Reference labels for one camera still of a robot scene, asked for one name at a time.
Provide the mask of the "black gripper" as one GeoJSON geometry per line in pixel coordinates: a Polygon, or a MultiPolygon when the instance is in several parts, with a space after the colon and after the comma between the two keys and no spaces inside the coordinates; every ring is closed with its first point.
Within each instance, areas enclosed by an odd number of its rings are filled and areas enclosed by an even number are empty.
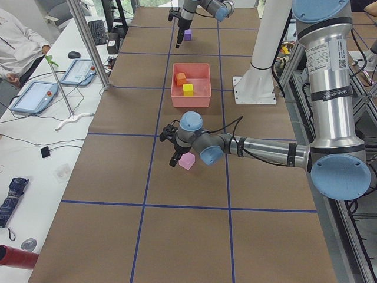
{"type": "Polygon", "coordinates": [[[181,146],[178,143],[174,143],[174,154],[170,159],[169,165],[175,167],[180,161],[180,156],[188,153],[191,150],[191,146],[181,146]]]}
{"type": "Polygon", "coordinates": [[[179,19],[178,21],[179,32],[177,35],[176,48],[180,48],[180,45],[182,44],[182,41],[183,41],[183,32],[185,30],[190,29],[191,23],[192,23],[191,19],[185,19],[185,18],[179,19]]]}

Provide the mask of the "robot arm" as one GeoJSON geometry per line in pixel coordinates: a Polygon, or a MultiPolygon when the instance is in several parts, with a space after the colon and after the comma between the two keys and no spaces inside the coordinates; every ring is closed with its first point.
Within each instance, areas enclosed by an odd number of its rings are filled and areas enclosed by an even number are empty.
{"type": "Polygon", "coordinates": [[[234,77],[238,104],[273,104],[272,69],[285,26],[296,18],[298,43],[305,49],[315,138],[307,146],[279,143],[233,133],[209,131],[199,113],[183,114],[168,124],[160,140],[175,152],[170,165],[195,150],[205,164],[224,154],[251,157],[275,166],[301,167],[314,187],[335,200],[353,200],[369,188],[371,173],[364,142],[355,133],[346,36],[353,28],[349,1],[267,1],[250,68],[234,77]]]}
{"type": "Polygon", "coordinates": [[[176,48],[180,48],[180,45],[182,44],[184,39],[184,33],[186,30],[190,29],[194,15],[196,14],[197,8],[199,6],[219,22],[224,21],[234,12],[233,1],[218,0],[186,0],[183,2],[182,8],[179,8],[177,10],[175,10],[174,8],[170,9],[168,20],[172,21],[174,17],[178,19],[176,48]]]}

